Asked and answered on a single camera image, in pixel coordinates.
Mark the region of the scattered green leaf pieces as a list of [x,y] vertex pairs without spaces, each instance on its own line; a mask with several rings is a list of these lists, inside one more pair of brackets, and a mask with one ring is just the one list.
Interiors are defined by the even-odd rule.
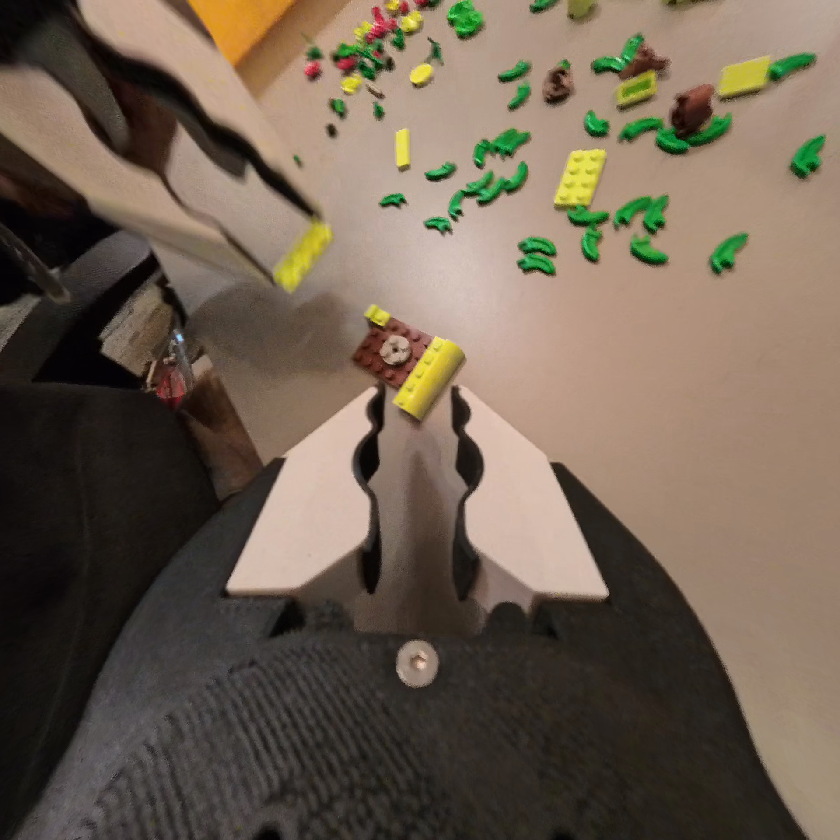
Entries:
[[[621,51],[616,55],[595,58],[591,63],[591,71],[596,75],[615,74],[621,82],[622,79],[618,77],[619,72],[635,55],[636,49],[643,42],[647,42],[647,40],[642,33],[634,34],[626,40]],[[425,61],[433,67],[433,62],[442,66],[444,59],[440,44],[435,39],[430,38],[429,45],[430,50]],[[770,84],[781,82],[801,70],[810,68],[815,63],[816,54],[808,51],[778,59],[772,58],[770,79],[763,89]],[[499,83],[519,82],[515,95],[507,104],[507,109],[510,112],[518,110],[531,96],[532,89],[528,79],[531,68],[532,63],[529,60],[520,59],[513,67],[501,71],[497,75]],[[658,72],[658,81],[668,69]],[[717,98],[725,101],[725,99],[719,99],[716,95],[717,84],[714,85],[715,92],[712,100]],[[669,115],[667,121],[660,117],[651,116],[625,122],[617,138],[620,142],[631,143],[645,133],[653,133],[655,145],[658,149],[677,156],[716,142],[729,132],[732,122],[733,114],[731,112],[715,112],[712,106],[710,121],[700,131],[684,140],[676,138],[670,127]],[[604,140],[608,138],[612,124],[609,119],[599,118],[596,112],[590,109],[584,115],[583,127],[587,136],[591,139]],[[527,163],[520,161],[517,170],[510,176],[496,177],[492,171],[485,171],[487,157],[496,155],[501,160],[512,158],[525,143],[529,142],[530,137],[528,131],[510,128],[500,132],[495,139],[485,138],[477,142],[472,152],[472,161],[474,166],[483,172],[483,175],[458,189],[450,197],[445,215],[426,218],[423,221],[424,227],[435,230],[441,235],[453,233],[453,223],[462,218],[464,213],[463,203],[467,198],[475,199],[477,205],[486,206],[495,202],[500,195],[518,192],[529,177]],[[823,133],[806,140],[800,145],[790,162],[790,171],[793,175],[800,179],[806,179],[819,170],[823,164],[822,152],[825,141],[826,135]],[[424,177],[429,182],[440,182],[448,179],[456,173],[456,170],[457,165],[454,162],[447,161],[437,168],[425,171]],[[634,234],[632,236],[629,246],[630,253],[636,260],[648,266],[664,266],[668,264],[669,256],[666,252],[654,246],[652,235],[656,235],[666,226],[665,211],[668,206],[669,195],[664,193],[656,197],[651,195],[638,196],[621,205],[613,214],[593,210],[592,203],[587,208],[579,206],[573,209],[561,209],[561,211],[565,212],[570,224],[582,228],[581,252],[583,257],[592,264],[597,264],[601,259],[600,244],[604,234],[602,228],[606,223],[612,219],[615,229],[629,228],[636,216],[641,214],[646,233],[645,235]],[[747,232],[736,233],[723,239],[712,250],[708,258],[711,271],[719,276],[725,270],[732,270],[740,252],[748,242],[749,233]],[[523,274],[539,272],[548,277],[555,275],[554,258],[558,255],[558,250],[551,239],[530,235],[519,241],[517,247],[521,254],[517,265]]]

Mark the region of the brown three-pronged piece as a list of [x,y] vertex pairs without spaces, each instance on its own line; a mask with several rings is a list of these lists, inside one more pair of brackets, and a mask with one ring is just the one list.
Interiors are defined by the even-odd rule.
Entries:
[[669,68],[670,58],[660,56],[647,43],[643,42],[636,49],[635,55],[625,64],[618,77],[622,80],[638,77],[647,71],[660,72]]

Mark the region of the small red object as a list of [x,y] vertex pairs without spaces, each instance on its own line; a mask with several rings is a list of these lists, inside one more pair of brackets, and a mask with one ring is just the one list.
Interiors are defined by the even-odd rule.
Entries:
[[145,390],[155,394],[172,409],[178,408],[194,387],[195,377],[186,340],[181,329],[174,329],[162,356],[150,366]]

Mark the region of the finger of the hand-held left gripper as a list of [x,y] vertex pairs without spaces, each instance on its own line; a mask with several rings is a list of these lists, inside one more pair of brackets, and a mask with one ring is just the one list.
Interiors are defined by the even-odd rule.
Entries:
[[80,1],[79,17],[109,67],[188,113],[304,214],[321,217],[291,155],[235,69],[168,2]]
[[272,281],[271,271],[215,223],[190,213],[163,181],[110,151],[72,96],[44,71],[2,67],[1,134],[28,175],[111,224],[230,276]]

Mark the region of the brown round brick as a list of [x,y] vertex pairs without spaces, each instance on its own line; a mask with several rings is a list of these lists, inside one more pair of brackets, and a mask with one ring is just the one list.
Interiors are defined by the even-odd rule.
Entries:
[[714,85],[704,83],[675,96],[669,120],[676,138],[684,140],[690,137],[711,120],[714,92]]

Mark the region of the brown studded plate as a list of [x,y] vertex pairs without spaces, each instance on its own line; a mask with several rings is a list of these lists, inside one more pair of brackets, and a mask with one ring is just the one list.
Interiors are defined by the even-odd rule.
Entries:
[[[412,359],[404,366],[397,368],[390,368],[383,364],[379,355],[383,340],[393,333],[406,336],[413,346]],[[391,322],[385,329],[368,328],[367,333],[353,352],[353,362],[378,381],[398,389],[412,373],[432,340],[433,336],[429,333],[392,317]]]

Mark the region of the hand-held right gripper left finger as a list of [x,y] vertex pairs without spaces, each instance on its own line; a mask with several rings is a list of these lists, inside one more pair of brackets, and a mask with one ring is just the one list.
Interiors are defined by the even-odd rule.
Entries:
[[379,504],[385,388],[367,388],[283,456],[227,579],[229,597],[351,605],[382,575]]

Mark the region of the beige seat cushion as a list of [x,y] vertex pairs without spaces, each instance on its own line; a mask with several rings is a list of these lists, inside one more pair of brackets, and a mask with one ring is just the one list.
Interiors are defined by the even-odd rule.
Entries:
[[146,376],[174,329],[183,331],[195,382],[190,394],[172,410],[194,443],[217,498],[225,502],[244,490],[264,463],[206,347],[187,323],[181,303],[159,270],[107,322],[99,335],[101,352],[148,393]]

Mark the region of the lime slope by barrel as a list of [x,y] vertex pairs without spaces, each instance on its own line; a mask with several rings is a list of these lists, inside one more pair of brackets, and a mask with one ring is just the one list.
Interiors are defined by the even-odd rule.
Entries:
[[770,79],[771,62],[771,56],[762,56],[723,67],[716,87],[717,97],[737,98],[762,90]]

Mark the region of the lime two-by-four studded plate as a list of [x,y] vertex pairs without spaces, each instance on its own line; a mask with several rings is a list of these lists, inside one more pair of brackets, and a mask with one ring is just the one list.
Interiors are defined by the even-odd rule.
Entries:
[[602,178],[606,156],[604,149],[573,150],[554,194],[553,206],[556,209],[589,207]]

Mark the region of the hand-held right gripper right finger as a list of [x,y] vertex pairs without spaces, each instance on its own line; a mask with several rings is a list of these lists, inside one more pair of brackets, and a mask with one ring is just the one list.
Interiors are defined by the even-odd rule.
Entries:
[[455,468],[465,483],[452,550],[455,593],[485,613],[528,617],[550,602],[604,603],[609,591],[550,459],[471,390],[451,390]]

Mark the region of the person's dark clothing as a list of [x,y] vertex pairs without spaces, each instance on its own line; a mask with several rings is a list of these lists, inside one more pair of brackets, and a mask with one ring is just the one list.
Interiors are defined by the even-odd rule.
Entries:
[[39,798],[133,609],[218,508],[158,398],[2,385],[2,838]]

